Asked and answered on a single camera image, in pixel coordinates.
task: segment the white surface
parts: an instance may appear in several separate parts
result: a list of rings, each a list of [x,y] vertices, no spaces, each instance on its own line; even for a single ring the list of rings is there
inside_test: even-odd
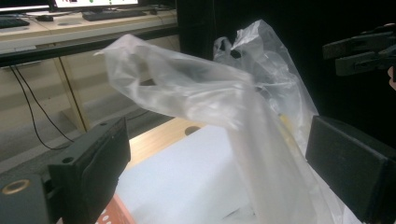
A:
[[[214,126],[125,171],[116,192],[138,224],[255,223],[227,134]]]

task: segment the transparent plastic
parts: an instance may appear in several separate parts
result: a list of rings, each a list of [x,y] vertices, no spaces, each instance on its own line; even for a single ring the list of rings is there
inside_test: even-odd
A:
[[[233,46],[217,40],[215,62],[132,35],[102,52],[110,84],[138,105],[227,130],[257,223],[343,223],[344,205],[304,158],[318,112],[287,49],[264,21],[238,31]],[[140,85],[146,75],[155,86]]]

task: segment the screw hole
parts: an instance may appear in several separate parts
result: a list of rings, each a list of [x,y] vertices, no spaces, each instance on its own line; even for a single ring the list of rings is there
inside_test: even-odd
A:
[[[69,163],[70,161],[72,161],[74,158],[73,157],[67,157],[65,159],[62,160],[63,163]]]

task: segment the black clamp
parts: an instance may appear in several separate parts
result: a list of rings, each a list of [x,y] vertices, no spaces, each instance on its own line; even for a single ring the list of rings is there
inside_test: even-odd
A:
[[[324,59],[338,58],[335,73],[340,77],[387,69],[396,65],[396,24],[332,42],[324,45],[322,51]]]

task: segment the black background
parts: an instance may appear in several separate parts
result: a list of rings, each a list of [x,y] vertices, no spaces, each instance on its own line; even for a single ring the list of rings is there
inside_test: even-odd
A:
[[[396,148],[396,91],[386,70],[338,77],[322,46],[396,22],[391,1],[218,0],[215,37],[264,20],[289,50],[322,116],[346,122]]]

